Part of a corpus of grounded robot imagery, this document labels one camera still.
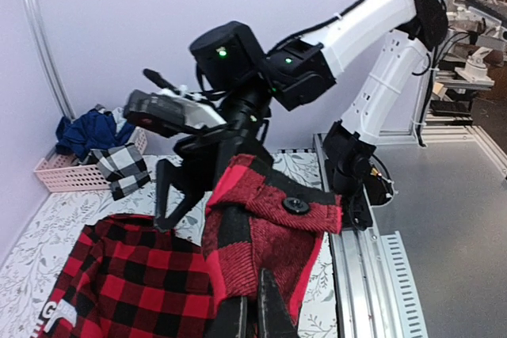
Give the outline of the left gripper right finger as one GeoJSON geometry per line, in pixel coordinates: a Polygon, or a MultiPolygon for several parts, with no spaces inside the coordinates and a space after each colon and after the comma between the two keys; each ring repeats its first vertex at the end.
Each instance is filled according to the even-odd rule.
{"type": "Polygon", "coordinates": [[[261,338],[297,338],[296,327],[276,283],[274,274],[262,268],[257,290],[257,327],[261,338]]]}

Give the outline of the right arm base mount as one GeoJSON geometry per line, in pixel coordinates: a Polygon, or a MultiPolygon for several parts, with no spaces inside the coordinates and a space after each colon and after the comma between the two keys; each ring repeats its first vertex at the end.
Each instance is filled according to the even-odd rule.
{"type": "Polygon", "coordinates": [[[383,206],[395,195],[387,167],[375,156],[376,146],[360,140],[336,121],[322,143],[330,189],[341,196],[344,228],[373,226],[369,203],[383,206]]]}

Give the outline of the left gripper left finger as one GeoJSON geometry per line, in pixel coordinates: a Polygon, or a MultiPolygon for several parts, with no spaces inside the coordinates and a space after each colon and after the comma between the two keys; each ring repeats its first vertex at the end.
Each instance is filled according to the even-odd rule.
{"type": "Polygon", "coordinates": [[[206,338],[245,338],[248,314],[246,297],[223,300],[206,338]]]}

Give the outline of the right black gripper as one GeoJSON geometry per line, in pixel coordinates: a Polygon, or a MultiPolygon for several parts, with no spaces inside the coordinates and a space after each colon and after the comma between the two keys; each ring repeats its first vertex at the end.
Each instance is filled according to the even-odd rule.
{"type": "Polygon", "coordinates": [[[268,126],[268,120],[248,116],[179,140],[174,152],[183,159],[181,164],[161,159],[155,167],[155,228],[172,230],[212,190],[212,181],[223,175],[234,156],[255,156],[271,167],[273,156],[263,145],[268,126]],[[183,198],[170,211],[172,189],[183,198]]]}

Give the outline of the red black plaid shirt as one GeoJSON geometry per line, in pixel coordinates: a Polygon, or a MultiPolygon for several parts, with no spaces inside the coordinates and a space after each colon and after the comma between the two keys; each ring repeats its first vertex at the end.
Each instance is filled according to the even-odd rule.
{"type": "Polygon", "coordinates": [[[309,188],[258,158],[234,157],[205,208],[199,245],[160,232],[146,215],[111,215],[80,233],[40,312],[35,337],[205,337],[223,300],[246,297],[258,337],[262,268],[296,327],[341,197],[309,188]]]}

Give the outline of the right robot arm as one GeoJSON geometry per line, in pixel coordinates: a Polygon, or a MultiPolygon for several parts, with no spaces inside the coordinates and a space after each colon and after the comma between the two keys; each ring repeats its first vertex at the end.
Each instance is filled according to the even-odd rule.
{"type": "Polygon", "coordinates": [[[270,51],[263,51],[251,28],[238,21],[206,32],[190,51],[197,79],[209,90],[185,93],[145,70],[160,91],[132,98],[129,118],[151,118],[149,129],[166,138],[183,134],[175,146],[183,166],[157,167],[156,226],[174,228],[235,155],[259,154],[270,163],[263,146],[270,102],[290,111],[315,101],[359,54],[386,36],[360,94],[333,124],[326,143],[331,188],[352,196],[371,170],[387,114],[420,62],[443,42],[447,28],[444,0],[357,0],[270,51]]]}

